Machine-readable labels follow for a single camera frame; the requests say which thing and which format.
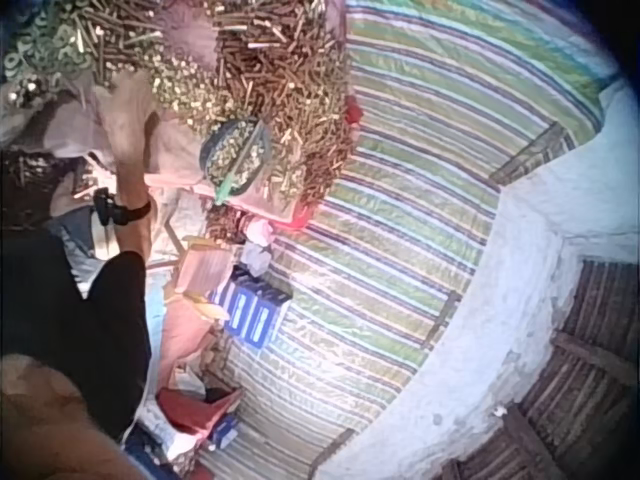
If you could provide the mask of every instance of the skin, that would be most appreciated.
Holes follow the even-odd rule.
[[[145,73],[121,75],[113,95],[96,92],[102,124],[116,159],[117,202],[140,208],[144,183],[144,125],[153,111]],[[153,215],[116,227],[120,251],[146,261]],[[24,355],[0,361],[2,463],[25,480],[144,479],[118,445],[92,422],[77,387],[62,373]]]

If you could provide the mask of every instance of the hand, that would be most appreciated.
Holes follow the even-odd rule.
[[[95,90],[102,125],[107,131],[116,162],[143,161],[145,123],[155,110],[149,76],[140,71],[120,73],[116,88],[109,94],[102,88]]]

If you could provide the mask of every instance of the red object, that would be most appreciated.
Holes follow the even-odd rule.
[[[241,395],[242,390],[236,390],[216,403],[205,403],[179,390],[161,388],[156,399],[171,425],[181,432],[196,435],[200,442],[209,436],[215,424]]]
[[[349,125],[360,123],[363,115],[364,113],[358,105],[355,95],[347,95],[347,123]]]
[[[293,210],[293,220],[291,222],[274,222],[273,220],[269,220],[269,222],[274,226],[274,228],[282,228],[285,230],[302,230],[307,226],[307,224],[311,220],[311,217],[313,217],[315,210],[316,205],[302,206],[298,203]]]

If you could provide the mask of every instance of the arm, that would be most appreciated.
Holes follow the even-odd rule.
[[[121,74],[111,96],[96,92],[102,124],[116,161],[118,204],[129,209],[144,206],[151,197],[144,182],[145,123],[153,112],[151,87],[144,72]],[[155,209],[141,220],[116,226],[116,239],[121,252],[138,253],[146,262],[151,252],[151,221]]]

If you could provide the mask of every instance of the white wall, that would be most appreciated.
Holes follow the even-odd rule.
[[[601,99],[608,108],[600,134],[512,187],[567,236],[638,231],[638,103],[623,83]]]
[[[424,367],[316,478],[430,478],[499,423],[550,354],[584,256],[637,262],[638,116],[627,87],[604,94],[603,131],[506,188],[491,238],[455,318]]]
[[[576,255],[560,260],[562,245],[542,215],[505,193],[478,271],[437,348],[317,478],[413,480],[484,441],[498,426],[492,408],[513,390],[526,392],[549,354],[554,309],[566,309],[579,274]]]

